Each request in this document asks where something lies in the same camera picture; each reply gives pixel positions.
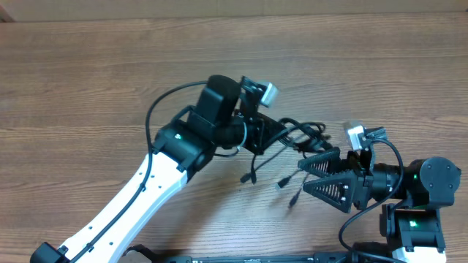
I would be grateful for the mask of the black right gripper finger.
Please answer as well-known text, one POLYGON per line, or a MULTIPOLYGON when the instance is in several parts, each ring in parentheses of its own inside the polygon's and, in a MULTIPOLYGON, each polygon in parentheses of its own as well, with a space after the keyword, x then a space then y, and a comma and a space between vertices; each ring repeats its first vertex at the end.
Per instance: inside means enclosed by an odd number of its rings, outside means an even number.
POLYGON ((350 213, 357 197, 359 179, 362 174, 353 170, 311 180, 304 183, 303 190, 343 213, 350 213))
POLYGON ((300 160, 298 162, 298 169, 319 178, 326 178, 341 172, 350 171, 351 168, 348 161, 341 159, 340 153, 341 151, 338 147, 325 150, 322 153, 300 160))

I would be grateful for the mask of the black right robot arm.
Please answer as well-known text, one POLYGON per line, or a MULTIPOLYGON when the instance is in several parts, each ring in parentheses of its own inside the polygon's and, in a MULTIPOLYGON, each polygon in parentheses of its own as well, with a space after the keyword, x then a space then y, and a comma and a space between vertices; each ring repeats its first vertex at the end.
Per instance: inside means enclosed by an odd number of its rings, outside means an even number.
POLYGON ((380 234, 385 243, 355 243, 338 262, 446 262, 440 209, 455 202, 461 170, 443 157, 417 159, 406 167, 376 163, 374 150, 349 151, 341 159, 331 148, 298 162, 315 175, 303 190, 336 209, 363 211, 370 200, 382 206, 380 234))

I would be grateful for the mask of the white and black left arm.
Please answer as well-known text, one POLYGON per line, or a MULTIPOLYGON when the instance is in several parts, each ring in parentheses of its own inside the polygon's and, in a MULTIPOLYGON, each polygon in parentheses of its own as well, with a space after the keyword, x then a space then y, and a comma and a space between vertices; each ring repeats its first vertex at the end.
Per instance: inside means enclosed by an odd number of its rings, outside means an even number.
POLYGON ((148 153, 137 172, 103 210, 58 248, 44 242, 32 263, 118 262, 153 215, 209 163, 217 148, 245 148, 260 154, 271 144, 274 120, 260 114, 270 107, 278 88, 248 77, 235 81, 211 75, 189 105, 155 137, 146 132, 148 153))

